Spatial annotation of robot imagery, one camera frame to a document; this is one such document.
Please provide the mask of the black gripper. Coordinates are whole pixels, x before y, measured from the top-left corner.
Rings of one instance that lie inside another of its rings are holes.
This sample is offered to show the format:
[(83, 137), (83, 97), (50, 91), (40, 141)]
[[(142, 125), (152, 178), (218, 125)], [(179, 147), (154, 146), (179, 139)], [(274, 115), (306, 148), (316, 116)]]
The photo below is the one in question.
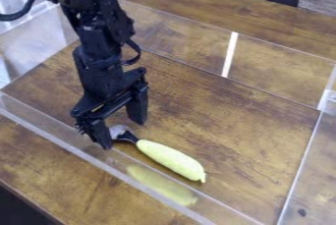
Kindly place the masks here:
[(92, 142), (110, 150), (114, 142), (106, 119), (126, 108), (128, 117), (139, 125), (147, 121), (147, 70), (139, 67), (126, 71), (120, 53), (107, 59), (92, 59), (83, 46), (74, 50), (74, 61), (84, 94), (71, 116), (76, 127), (86, 128)]

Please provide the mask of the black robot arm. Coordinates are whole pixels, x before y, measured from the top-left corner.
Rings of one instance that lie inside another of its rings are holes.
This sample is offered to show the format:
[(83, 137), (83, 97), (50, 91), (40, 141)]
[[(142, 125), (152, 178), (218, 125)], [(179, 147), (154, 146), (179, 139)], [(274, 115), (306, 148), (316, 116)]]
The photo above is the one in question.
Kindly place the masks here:
[[(36, 0), (28, 0), (23, 9), (0, 14), (0, 22), (23, 18)], [(79, 35), (80, 45), (72, 52), (84, 95), (71, 110), (76, 129), (88, 135), (104, 149), (112, 147), (114, 137), (106, 119), (119, 109), (143, 124), (147, 120), (148, 83), (143, 67), (126, 71), (136, 57), (123, 58), (123, 47), (140, 47), (131, 40), (135, 35), (134, 19), (119, 0), (47, 0), (62, 7), (71, 26)]]

